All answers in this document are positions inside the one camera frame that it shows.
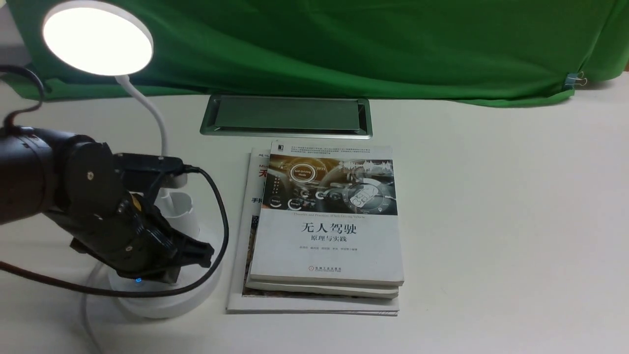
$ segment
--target stack of books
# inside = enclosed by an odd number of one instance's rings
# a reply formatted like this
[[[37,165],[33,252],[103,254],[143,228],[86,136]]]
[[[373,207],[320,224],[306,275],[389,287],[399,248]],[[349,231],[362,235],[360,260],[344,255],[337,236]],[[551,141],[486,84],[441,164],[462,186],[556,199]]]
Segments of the stack of books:
[[[403,283],[390,147],[252,151],[228,312],[395,316]]]

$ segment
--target book cover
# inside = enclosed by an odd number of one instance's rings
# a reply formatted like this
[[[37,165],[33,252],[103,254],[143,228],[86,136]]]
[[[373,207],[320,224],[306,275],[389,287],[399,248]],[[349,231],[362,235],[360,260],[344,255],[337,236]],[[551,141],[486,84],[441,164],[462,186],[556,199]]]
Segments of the book cover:
[[[331,312],[396,316],[399,310],[397,299],[356,299],[349,296],[266,291],[246,287],[268,163],[268,149],[252,150],[227,311],[229,313]]]
[[[400,286],[390,147],[274,142],[250,278]]]

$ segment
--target black power cord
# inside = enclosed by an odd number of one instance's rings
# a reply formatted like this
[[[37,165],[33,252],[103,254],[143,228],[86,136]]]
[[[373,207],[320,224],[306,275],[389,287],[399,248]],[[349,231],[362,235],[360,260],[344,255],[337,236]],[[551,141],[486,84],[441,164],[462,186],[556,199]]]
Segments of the black power cord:
[[[14,127],[15,116],[20,113],[32,112],[38,110],[43,103],[44,93],[43,93],[43,84],[42,80],[32,71],[28,70],[25,67],[15,66],[15,65],[0,65],[0,72],[8,72],[11,74],[20,75],[29,79],[35,86],[37,87],[37,92],[39,92],[39,102],[35,106],[31,106],[29,108],[24,108],[23,110],[12,111],[7,114],[4,118],[4,128],[9,130]]]
[[[223,199],[221,198],[221,194],[218,191],[218,187],[216,186],[216,183],[214,182],[214,180],[212,180],[212,177],[210,177],[210,175],[207,172],[203,171],[203,169],[199,167],[190,166],[190,165],[186,165],[184,172],[185,173],[199,173],[203,175],[203,177],[205,177],[205,179],[208,181],[210,187],[212,187],[212,190],[214,191],[214,195],[216,196],[216,201],[218,202],[218,208],[221,211],[221,218],[223,219],[223,229],[225,230],[225,234],[223,236],[223,244],[221,245],[220,251],[218,251],[218,255],[216,256],[214,263],[209,267],[208,271],[201,278],[199,278],[199,280],[197,280],[196,282],[190,285],[187,285],[185,287],[173,289],[173,290],[152,291],[152,292],[128,292],[128,291],[86,287],[84,285],[70,283],[70,282],[66,282],[65,280],[59,280],[56,278],[47,277],[45,275],[34,273],[32,271],[25,270],[14,265],[10,265],[9,263],[5,263],[2,261],[0,261],[0,270],[4,270],[6,272],[15,274],[22,278],[33,280],[34,282],[52,285],[54,287],[64,288],[67,290],[72,290],[72,291],[80,292],[83,294],[110,296],[110,297],[124,297],[124,298],[132,298],[132,299],[141,299],[141,298],[146,299],[146,298],[153,298],[153,297],[174,296],[174,295],[186,293],[192,289],[199,287],[207,279],[209,279],[212,276],[212,274],[214,274],[218,266],[221,264],[221,261],[223,260],[223,257],[225,255],[225,251],[227,250],[227,244],[229,243],[230,226],[227,221],[227,211],[225,210],[225,204],[223,204]]]

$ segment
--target robotic arm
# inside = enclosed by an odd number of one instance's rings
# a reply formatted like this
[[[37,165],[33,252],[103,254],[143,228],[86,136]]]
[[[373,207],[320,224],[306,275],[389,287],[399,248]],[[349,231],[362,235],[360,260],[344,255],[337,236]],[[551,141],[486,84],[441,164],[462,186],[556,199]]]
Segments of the robotic arm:
[[[73,236],[70,247],[121,277],[175,283],[182,266],[197,264],[210,268],[209,278],[227,239],[212,264],[214,248],[173,229],[153,204],[160,188],[175,187],[176,177],[201,173],[225,223],[223,203],[207,173],[176,157],[114,155],[107,144],[85,135],[20,127],[12,117],[8,120],[0,129],[0,225],[43,213]]]

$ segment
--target green cloth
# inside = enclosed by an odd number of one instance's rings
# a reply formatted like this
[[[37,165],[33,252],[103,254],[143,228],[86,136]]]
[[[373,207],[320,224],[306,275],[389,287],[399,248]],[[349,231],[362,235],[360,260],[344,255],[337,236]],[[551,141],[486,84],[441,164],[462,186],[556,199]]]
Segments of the green cloth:
[[[112,0],[155,45],[131,76],[146,94],[425,98],[487,106],[564,100],[568,73],[616,77],[629,0]],[[41,27],[59,0],[8,0],[47,99],[124,96],[53,56]],[[14,78],[21,95],[36,91]]]

